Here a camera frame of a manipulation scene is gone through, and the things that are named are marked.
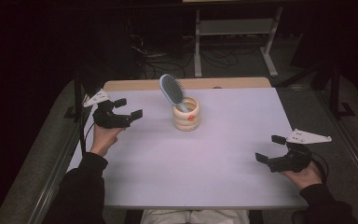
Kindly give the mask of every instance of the metal stand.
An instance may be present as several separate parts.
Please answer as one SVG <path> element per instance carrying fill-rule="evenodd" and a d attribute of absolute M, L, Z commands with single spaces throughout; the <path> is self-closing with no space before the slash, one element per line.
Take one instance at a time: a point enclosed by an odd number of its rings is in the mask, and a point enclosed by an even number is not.
<path fill-rule="evenodd" d="M 334 64 L 334 71 L 331 76 L 331 90 L 330 90 L 330 110 L 336 119 L 341 119 L 344 116 L 354 116 L 354 112 L 347 103 L 342 103 L 344 111 L 339 111 L 339 77 L 341 76 L 339 68 Z"/>
<path fill-rule="evenodd" d="M 200 36 L 201 35 L 248 35 L 268 34 L 266 46 L 261 47 L 261 54 L 266 63 L 269 74 L 276 77 L 278 72 L 269 56 L 269 51 L 274 40 L 283 7 L 278 7 L 273 19 L 250 20 L 225 20 L 225 21 L 201 21 L 200 11 L 196 14 L 196 50 L 194 53 L 195 77 L 202 77 L 200 61 Z"/>
<path fill-rule="evenodd" d="M 321 60 L 321 61 L 317 62 L 315 65 L 313 65 L 313 66 L 311 66 L 309 68 L 306 68 L 304 71 L 296 74 L 295 76 L 290 77 L 290 78 L 286 79 L 285 81 L 283 81 L 283 82 L 281 82 L 279 84 L 275 84 L 274 87 L 275 88 L 288 87 L 291 84 L 299 81 L 301 78 L 309 76 L 312 72 L 319 71 L 324 66 L 326 66 L 327 62 L 328 62 L 327 60 Z"/>
<path fill-rule="evenodd" d="M 78 71 L 76 70 L 75 78 L 75 122 L 79 122 L 79 139 L 81 145 L 81 154 L 84 156 L 86 153 L 86 142 L 84 136 L 84 120 L 83 120 L 83 104 L 82 104 L 82 94 L 81 94 L 81 82 Z"/>
<path fill-rule="evenodd" d="M 282 15 L 282 11 L 283 11 L 283 7 L 278 7 L 275 17 L 274 17 L 274 21 L 271 24 L 271 28 L 269 30 L 267 44 L 265 47 L 260 48 L 261 54 L 263 55 L 263 58 L 264 58 L 264 62 L 266 63 L 266 66 L 269 70 L 269 74 L 272 77 L 276 77 L 278 75 L 278 72 L 274 66 L 274 63 L 271 60 L 271 57 L 269 56 L 269 51 L 271 50 L 272 42 L 273 42 L 275 34 L 277 32 L 277 28 L 279 25 L 279 20 Z"/>

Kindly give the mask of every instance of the table surface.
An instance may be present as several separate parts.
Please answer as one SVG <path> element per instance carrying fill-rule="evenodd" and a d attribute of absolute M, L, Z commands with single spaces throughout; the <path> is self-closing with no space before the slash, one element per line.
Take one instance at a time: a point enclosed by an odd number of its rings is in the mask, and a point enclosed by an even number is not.
<path fill-rule="evenodd" d="M 271 173 L 255 160 L 256 152 L 269 157 L 286 154 L 287 148 L 272 143 L 270 137 L 292 131 L 278 94 L 266 78 L 180 81 L 186 94 L 201 105 L 201 123 L 192 132 L 174 128 L 172 106 L 157 80 L 106 83 L 112 100 L 124 97 L 128 101 L 115 113 L 129 114 L 142 108 L 144 117 L 121 133 L 105 156 L 109 161 L 103 172 L 105 204 L 143 209 L 306 206 L 286 177 Z M 256 87 L 255 83 L 261 88 L 245 88 Z M 224 89 L 211 89 L 216 86 Z M 91 124 L 92 116 L 85 131 Z M 91 138 L 86 145 L 90 148 Z M 69 169 L 77 167 L 80 160 L 78 146 Z"/>

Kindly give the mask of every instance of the metal frame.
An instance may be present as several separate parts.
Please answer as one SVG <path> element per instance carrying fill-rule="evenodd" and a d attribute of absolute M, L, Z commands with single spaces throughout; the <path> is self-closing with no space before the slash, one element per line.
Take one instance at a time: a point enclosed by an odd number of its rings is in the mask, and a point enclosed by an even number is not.
<path fill-rule="evenodd" d="M 336 116 L 330 110 L 330 105 L 324 100 L 324 97 L 320 91 L 317 92 L 317 98 L 319 99 L 321 106 L 323 107 L 326 115 L 336 126 L 339 134 L 342 136 L 342 139 L 345 141 L 345 145 L 348 147 L 350 152 L 350 156 L 355 164 L 356 168 L 358 169 L 358 146 L 354 143 L 351 135 L 349 134 L 347 128 L 343 125 L 342 121 L 336 118 Z"/>
<path fill-rule="evenodd" d="M 84 97 L 82 95 L 82 87 L 79 80 L 78 71 L 76 71 L 75 74 L 74 85 L 76 104 L 74 126 L 72 127 L 71 131 L 69 132 L 68 138 L 62 146 L 60 155 L 58 156 L 58 159 L 53 166 L 46 185 L 41 191 L 36 206 L 34 207 L 34 211 L 28 220 L 28 224 L 41 223 L 43 221 L 43 218 L 48 211 L 52 199 L 54 198 L 54 195 L 58 190 L 58 186 L 62 181 L 63 176 L 66 174 L 68 165 L 72 159 L 72 155 L 78 143 L 82 146 L 82 155 L 85 153 L 85 142 L 82 141 L 84 140 L 84 121 L 87 120 L 89 117 L 90 108 L 82 108 L 82 101 L 84 99 L 87 99 L 87 95 Z"/>
<path fill-rule="evenodd" d="M 268 34 L 266 46 L 261 47 L 261 54 L 266 63 L 269 74 L 276 77 L 278 72 L 269 56 L 269 51 L 274 40 L 279 20 L 282 15 L 283 7 L 278 7 L 273 20 L 269 19 L 250 19 L 250 20 L 231 20 L 231 21 L 201 21 L 200 10 L 196 14 L 196 49 L 194 53 L 194 76 L 202 77 L 200 61 L 200 36 L 201 35 L 244 35 L 244 34 Z"/>

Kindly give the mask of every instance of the gray floor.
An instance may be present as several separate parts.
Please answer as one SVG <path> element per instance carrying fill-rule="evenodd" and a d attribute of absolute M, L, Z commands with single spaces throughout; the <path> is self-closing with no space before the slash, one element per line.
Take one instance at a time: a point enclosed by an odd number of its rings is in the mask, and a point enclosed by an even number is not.
<path fill-rule="evenodd" d="M 274 42 L 270 54 L 279 73 L 275 78 L 269 76 L 258 50 L 258 47 L 264 43 L 265 37 L 233 37 L 225 39 L 224 46 L 219 41 L 204 40 L 201 46 L 203 77 L 268 77 L 272 84 L 280 83 L 301 71 L 300 68 L 289 65 L 298 40 L 299 37 L 278 37 Z M 145 68 L 148 71 L 147 78 L 152 76 L 159 78 L 164 73 L 171 73 L 178 77 L 194 76 L 191 53 L 181 59 L 173 60 L 165 57 L 148 61 L 152 66 Z M 341 79 L 340 101 L 349 103 L 356 116 L 337 121 L 326 109 L 329 89 L 318 92 L 310 90 L 311 78 L 312 76 L 309 76 L 289 88 L 278 89 L 278 93 L 293 128 L 332 136 L 333 142 L 311 145 L 310 149 L 324 156 L 329 162 L 331 171 L 328 179 L 329 188 L 338 200 L 352 204 L 353 213 L 358 218 L 358 158 L 354 157 L 358 156 L 358 153 L 352 152 L 353 149 L 358 152 L 358 93 L 348 80 Z M 62 156 L 62 148 L 68 147 L 69 135 L 74 131 L 73 121 L 62 118 L 66 108 L 73 104 L 73 85 L 69 83 L 52 107 L 30 155 L 7 195 L 0 210 L 0 223 L 28 223 L 30 218 L 38 220 L 37 216 L 43 216 L 43 210 L 34 210 L 34 208 L 41 195 L 48 195 L 44 186 L 51 180 L 50 173 Z M 48 201 L 49 198 L 46 198 L 39 204 Z M 125 210 L 105 207 L 103 216 L 107 223 L 122 224 L 125 212 Z M 292 212 L 291 210 L 263 211 L 263 217 L 266 224 L 290 223 Z"/>

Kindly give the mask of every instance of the human hand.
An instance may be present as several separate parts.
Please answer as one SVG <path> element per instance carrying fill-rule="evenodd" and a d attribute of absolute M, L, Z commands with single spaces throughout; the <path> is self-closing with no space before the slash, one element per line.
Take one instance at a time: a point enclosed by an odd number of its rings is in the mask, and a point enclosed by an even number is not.
<path fill-rule="evenodd" d="M 307 168 L 298 173 L 284 171 L 281 174 L 288 177 L 300 190 L 310 185 L 322 184 L 322 175 L 313 161 L 310 162 Z"/>
<path fill-rule="evenodd" d="M 105 156 L 107 150 L 117 141 L 117 135 L 124 130 L 124 128 L 105 129 L 94 124 L 94 140 L 89 152 Z"/>

